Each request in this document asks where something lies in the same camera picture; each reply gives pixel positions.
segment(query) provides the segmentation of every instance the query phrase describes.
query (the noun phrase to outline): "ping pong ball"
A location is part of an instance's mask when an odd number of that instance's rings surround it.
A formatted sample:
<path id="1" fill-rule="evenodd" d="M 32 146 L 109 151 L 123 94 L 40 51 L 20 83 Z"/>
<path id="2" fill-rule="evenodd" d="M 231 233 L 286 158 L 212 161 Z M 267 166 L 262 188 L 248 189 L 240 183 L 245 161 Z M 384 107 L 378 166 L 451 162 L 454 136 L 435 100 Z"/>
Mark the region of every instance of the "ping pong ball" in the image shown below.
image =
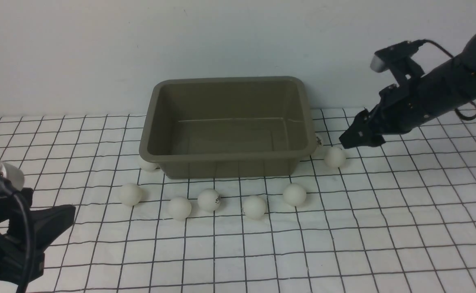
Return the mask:
<path id="1" fill-rule="evenodd" d="M 142 199 L 142 189 L 135 183 L 124 184 L 119 190 L 119 200 L 125 206 L 135 206 Z"/>
<path id="2" fill-rule="evenodd" d="M 333 146 L 327 150 L 323 160 L 328 167 L 339 168 L 344 165 L 346 161 L 346 155 L 342 149 Z"/>
<path id="3" fill-rule="evenodd" d="M 175 197 L 169 201 L 168 213 L 177 221 L 184 221 L 191 214 L 191 202 L 184 197 Z"/>
<path id="4" fill-rule="evenodd" d="M 292 183 L 289 184 L 283 191 L 283 200 L 289 206 L 301 206 L 307 198 L 307 192 L 301 185 Z"/>
<path id="5" fill-rule="evenodd" d="M 144 171 L 151 172 L 155 170 L 156 168 L 158 168 L 158 164 L 145 161 L 141 156 L 137 158 L 137 161 L 139 163 L 139 167 L 143 169 Z"/>
<path id="6" fill-rule="evenodd" d="M 212 212 L 220 206 L 220 195 L 214 189 L 205 189 L 199 194 L 197 201 L 200 209 Z"/>
<path id="7" fill-rule="evenodd" d="M 260 219 L 267 210 L 265 200 L 258 195 L 251 195 L 243 202 L 243 213 L 249 219 Z"/>

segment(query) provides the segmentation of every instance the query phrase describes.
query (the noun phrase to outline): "cable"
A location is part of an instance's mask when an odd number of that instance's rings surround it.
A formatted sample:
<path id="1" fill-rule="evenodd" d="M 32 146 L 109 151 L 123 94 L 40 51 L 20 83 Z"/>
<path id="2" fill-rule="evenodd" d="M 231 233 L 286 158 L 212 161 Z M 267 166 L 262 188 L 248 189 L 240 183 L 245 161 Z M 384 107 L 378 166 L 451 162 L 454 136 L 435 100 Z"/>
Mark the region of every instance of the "cable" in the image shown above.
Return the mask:
<path id="1" fill-rule="evenodd" d="M 30 276 L 32 275 L 32 270 L 34 268 L 34 255 L 35 255 L 35 231 L 34 231 L 34 221 L 32 215 L 30 214 L 30 208 L 28 203 L 21 195 L 19 191 L 13 194 L 13 198 L 19 206 L 19 211 L 21 212 L 24 224 L 24 233 L 26 238 L 25 243 L 25 254 L 24 254 L 24 264 L 21 278 L 17 286 L 15 293 L 25 293 L 28 283 L 30 282 Z"/>
<path id="2" fill-rule="evenodd" d="M 431 39 L 422 39 L 421 40 L 422 43 L 430 43 L 432 45 L 434 45 L 435 47 L 437 47 L 439 50 L 441 50 L 444 54 L 448 55 L 451 59 L 454 58 L 453 54 L 448 52 L 448 50 L 446 50 L 445 48 L 443 48 L 443 46 L 439 45 L 437 42 L 435 41 L 432 41 Z M 476 110 L 476 104 L 475 102 L 473 101 L 470 101 L 469 102 L 473 107 L 475 107 L 475 110 Z M 464 115 L 463 113 L 461 113 L 461 110 L 459 110 L 458 108 L 455 108 L 455 114 L 457 114 L 457 116 L 459 117 L 459 119 L 461 120 L 464 120 L 464 121 L 471 121 L 473 119 L 476 118 L 476 113 L 475 115 L 472 115 L 472 116 L 466 116 Z"/>
<path id="3" fill-rule="evenodd" d="M 448 50 L 446 50 L 445 48 L 443 48 L 441 45 L 439 45 L 436 41 L 432 41 L 431 39 L 422 39 L 421 41 L 423 41 L 424 43 L 430 43 L 432 45 L 434 45 L 435 47 L 437 47 L 439 50 L 441 50 L 444 54 L 448 55 L 450 58 L 453 58 L 453 54 L 448 52 Z"/>
<path id="4" fill-rule="evenodd" d="M 25 233 L 25 254 L 21 278 L 19 279 L 18 287 L 15 293 L 25 293 L 32 270 L 34 268 L 35 256 L 35 231 L 34 221 L 30 213 L 30 207 L 22 196 L 21 192 L 12 186 L 12 182 L 0 175 L 0 197 L 10 197 L 15 200 L 19 206 L 24 225 Z"/>

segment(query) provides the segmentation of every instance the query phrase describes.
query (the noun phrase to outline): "grid tablecloth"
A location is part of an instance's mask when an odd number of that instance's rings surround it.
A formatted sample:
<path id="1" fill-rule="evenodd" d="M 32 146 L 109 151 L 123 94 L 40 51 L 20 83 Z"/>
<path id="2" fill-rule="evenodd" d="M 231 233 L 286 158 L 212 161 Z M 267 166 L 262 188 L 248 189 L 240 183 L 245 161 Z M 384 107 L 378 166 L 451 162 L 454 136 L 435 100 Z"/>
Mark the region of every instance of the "grid tablecloth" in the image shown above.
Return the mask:
<path id="1" fill-rule="evenodd" d="M 339 144 L 357 111 L 312 110 L 315 130 Z M 77 207 L 29 292 L 476 292 L 476 120 L 448 113 L 348 150 L 340 169 L 318 149 L 289 177 L 170 180 L 138 168 L 144 118 L 0 118 L 0 158 L 35 187 L 33 208 Z M 146 193 L 133 208 L 117 199 L 128 182 Z M 297 209 L 281 197 L 291 182 L 308 191 Z M 215 213 L 197 208 L 206 188 L 223 197 Z M 167 215 L 177 195 L 187 221 Z M 242 215 L 247 195 L 266 199 L 262 220 Z"/>

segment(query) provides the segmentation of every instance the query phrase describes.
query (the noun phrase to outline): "plastic tub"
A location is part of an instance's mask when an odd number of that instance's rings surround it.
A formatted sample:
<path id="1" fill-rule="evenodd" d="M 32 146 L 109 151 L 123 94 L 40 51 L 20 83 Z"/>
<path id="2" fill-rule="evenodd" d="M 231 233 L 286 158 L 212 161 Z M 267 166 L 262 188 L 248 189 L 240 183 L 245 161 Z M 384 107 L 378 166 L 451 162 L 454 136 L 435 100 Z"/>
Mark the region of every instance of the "plastic tub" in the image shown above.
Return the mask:
<path id="1" fill-rule="evenodd" d="M 290 175 L 316 149 L 301 80 L 168 80 L 153 90 L 139 148 L 169 178 Z"/>

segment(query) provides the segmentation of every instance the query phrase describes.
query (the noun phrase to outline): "robotic arm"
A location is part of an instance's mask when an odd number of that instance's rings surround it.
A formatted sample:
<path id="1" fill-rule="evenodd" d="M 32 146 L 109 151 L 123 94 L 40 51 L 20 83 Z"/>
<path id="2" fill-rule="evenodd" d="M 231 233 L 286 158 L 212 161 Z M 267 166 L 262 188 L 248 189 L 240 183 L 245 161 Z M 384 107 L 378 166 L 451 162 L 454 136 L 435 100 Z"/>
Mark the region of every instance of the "robotic arm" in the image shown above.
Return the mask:
<path id="1" fill-rule="evenodd" d="M 17 284 L 17 293 L 43 275 L 45 249 L 75 216 L 70 205 L 30 211 L 33 190 L 23 185 L 21 170 L 0 161 L 0 223 L 9 220 L 6 234 L 0 233 L 0 280 Z"/>
<path id="2" fill-rule="evenodd" d="M 425 43 L 437 46 L 451 58 L 426 75 L 411 59 Z M 355 116 L 353 124 L 340 136 L 346 149 L 378 147 L 385 143 L 383 135 L 408 133 L 452 110 L 463 120 L 476 118 L 466 117 L 457 109 L 467 103 L 476 107 L 476 35 L 455 57 L 428 39 L 402 42 L 378 50 L 370 68 L 375 72 L 390 70 L 398 85 L 381 90 L 379 104 Z"/>

